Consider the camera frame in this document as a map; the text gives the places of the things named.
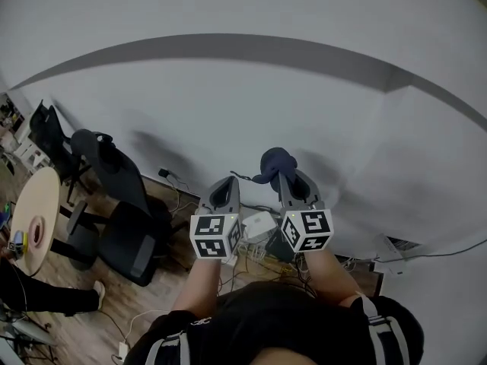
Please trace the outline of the white antenna modem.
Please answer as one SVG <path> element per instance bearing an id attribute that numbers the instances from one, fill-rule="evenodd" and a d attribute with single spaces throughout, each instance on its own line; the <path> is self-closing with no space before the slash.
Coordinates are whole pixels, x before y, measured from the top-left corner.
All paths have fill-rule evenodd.
<path id="1" fill-rule="evenodd" d="M 277 229 L 277 222 L 267 211 L 260 211 L 242 220 L 243 238 L 248 243 L 258 243 L 268 239 Z"/>

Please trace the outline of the pink round dish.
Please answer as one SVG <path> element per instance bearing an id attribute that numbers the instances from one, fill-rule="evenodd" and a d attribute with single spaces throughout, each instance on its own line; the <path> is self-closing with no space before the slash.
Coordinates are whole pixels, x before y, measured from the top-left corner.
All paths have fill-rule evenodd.
<path id="1" fill-rule="evenodd" d="M 39 215 L 33 217 L 28 230 L 29 244 L 33 248 L 39 248 L 41 246 L 44 236 L 44 230 L 44 218 Z"/>

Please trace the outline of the person's black clothing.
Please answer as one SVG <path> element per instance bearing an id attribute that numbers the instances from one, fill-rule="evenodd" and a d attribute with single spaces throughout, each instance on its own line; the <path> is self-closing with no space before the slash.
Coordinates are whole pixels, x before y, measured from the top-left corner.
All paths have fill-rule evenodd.
<path id="1" fill-rule="evenodd" d="M 398 322 L 410 365 L 419 365 L 424 333 L 417 319 L 388 297 L 329 305 L 280 283 L 253 282 L 224 295 L 215 313 L 188 311 L 157 318 L 127 354 L 124 365 L 250 365 L 265 349 L 279 348 L 317 365 L 377 365 L 370 328 Z"/>

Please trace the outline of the person's left forearm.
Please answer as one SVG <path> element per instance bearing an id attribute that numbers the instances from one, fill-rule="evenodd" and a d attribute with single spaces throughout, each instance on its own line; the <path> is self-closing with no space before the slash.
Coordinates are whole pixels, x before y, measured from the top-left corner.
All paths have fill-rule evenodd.
<path id="1" fill-rule="evenodd" d="M 210 317 L 216 310 L 221 274 L 219 259 L 197 259 L 171 311 L 188 311 L 199 319 Z"/>

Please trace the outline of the white wall panel box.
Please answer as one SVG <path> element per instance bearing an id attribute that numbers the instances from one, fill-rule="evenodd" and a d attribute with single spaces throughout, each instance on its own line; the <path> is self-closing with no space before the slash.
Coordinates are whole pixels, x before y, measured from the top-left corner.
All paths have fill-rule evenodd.
<path id="1" fill-rule="evenodd" d="M 418 243 L 401 240 L 383 233 L 373 239 L 376 250 L 375 268 L 392 276 L 400 276 L 406 272 L 405 253 L 417 249 Z"/>

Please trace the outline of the round wooden table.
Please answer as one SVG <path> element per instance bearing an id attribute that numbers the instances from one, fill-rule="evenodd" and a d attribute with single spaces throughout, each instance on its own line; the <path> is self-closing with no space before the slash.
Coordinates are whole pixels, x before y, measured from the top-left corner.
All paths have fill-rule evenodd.
<path id="1" fill-rule="evenodd" d="M 10 241 L 17 233 L 28 234 L 31 223 L 40 218 L 42 236 L 38 243 L 27 237 L 26 252 L 16 261 L 23 273 L 33 277 L 41 269 L 53 244 L 60 208 L 60 178 L 45 167 L 35 172 L 24 185 L 13 210 Z"/>

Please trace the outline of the black router with antennas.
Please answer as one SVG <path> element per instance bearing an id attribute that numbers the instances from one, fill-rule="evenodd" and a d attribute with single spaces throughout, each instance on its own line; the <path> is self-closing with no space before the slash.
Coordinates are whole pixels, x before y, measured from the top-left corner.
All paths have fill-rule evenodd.
<path id="1" fill-rule="evenodd" d="M 279 228 L 269 238 L 265 250 L 267 254 L 284 263 L 292 262 L 295 255 L 294 250 L 289 246 L 285 236 Z"/>

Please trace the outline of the blue-grey cloth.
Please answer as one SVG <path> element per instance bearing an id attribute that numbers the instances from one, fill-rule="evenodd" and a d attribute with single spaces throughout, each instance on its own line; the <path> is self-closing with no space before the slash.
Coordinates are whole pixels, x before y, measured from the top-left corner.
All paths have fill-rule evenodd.
<path id="1" fill-rule="evenodd" d="M 240 179 L 257 184 L 271 183 L 280 173 L 291 183 L 296 180 L 298 162 L 284 148 L 276 147 L 267 150 L 260 160 L 260 174 L 253 177 L 243 176 L 231 170 L 230 173 Z"/>

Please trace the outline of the black mesh office chair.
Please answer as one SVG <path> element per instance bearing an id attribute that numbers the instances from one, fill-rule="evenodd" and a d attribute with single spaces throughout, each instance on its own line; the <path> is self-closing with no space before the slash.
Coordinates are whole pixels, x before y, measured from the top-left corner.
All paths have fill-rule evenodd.
<path id="1" fill-rule="evenodd" d="M 46 108 L 43 101 L 30 117 L 30 139 L 49 158 L 49 165 L 58 173 L 61 183 L 68 186 L 66 202 L 73 207 L 72 193 L 76 184 L 91 194 L 81 176 L 91 166 L 71 149 L 71 139 L 64 134 L 54 106 Z"/>
<path id="2" fill-rule="evenodd" d="M 91 165 L 105 194 L 118 201 L 100 238 L 100 258 L 124 278 L 147 286 L 156 256 L 164 252 L 173 233 L 169 208 L 147 193 L 138 167 L 109 135 L 79 129 L 71 137 L 71 147 Z"/>

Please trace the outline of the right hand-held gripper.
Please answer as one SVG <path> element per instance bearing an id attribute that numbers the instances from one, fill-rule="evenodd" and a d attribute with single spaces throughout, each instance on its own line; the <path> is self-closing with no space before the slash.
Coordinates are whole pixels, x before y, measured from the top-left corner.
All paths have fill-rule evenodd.
<path id="1" fill-rule="evenodd" d="M 332 213 L 324 209 L 317 184 L 303 171 L 296 170 L 294 184 L 279 172 L 279 196 L 285 213 L 281 232 L 294 253 L 323 250 L 334 235 Z M 300 205 L 322 210 L 295 210 Z"/>

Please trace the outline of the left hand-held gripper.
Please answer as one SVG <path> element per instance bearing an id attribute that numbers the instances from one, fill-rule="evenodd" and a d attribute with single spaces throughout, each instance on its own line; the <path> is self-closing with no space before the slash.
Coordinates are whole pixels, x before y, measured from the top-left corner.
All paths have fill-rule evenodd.
<path id="1" fill-rule="evenodd" d="M 200 208 L 209 214 L 193 215 L 189 238 L 198 259 L 227 259 L 234 254 L 242 237 L 240 186 L 235 176 L 213 184 L 200 199 Z"/>

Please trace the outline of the white shelf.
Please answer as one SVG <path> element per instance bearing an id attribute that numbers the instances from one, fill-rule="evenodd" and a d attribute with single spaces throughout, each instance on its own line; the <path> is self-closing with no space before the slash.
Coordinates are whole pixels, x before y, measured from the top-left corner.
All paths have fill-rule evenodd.
<path id="1" fill-rule="evenodd" d="M 33 109 L 24 99 L 0 91 L 0 157 L 21 164 L 30 174 L 49 165 L 48 157 L 30 137 Z"/>

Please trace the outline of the person's right forearm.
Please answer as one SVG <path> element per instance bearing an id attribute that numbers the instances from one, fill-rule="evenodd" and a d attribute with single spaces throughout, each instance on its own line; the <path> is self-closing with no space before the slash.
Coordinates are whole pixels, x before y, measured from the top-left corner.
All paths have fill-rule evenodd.
<path id="1" fill-rule="evenodd" d="M 360 297 L 358 283 L 328 249 L 305 252 L 304 257 L 314 290 L 322 301 L 350 307 Z"/>

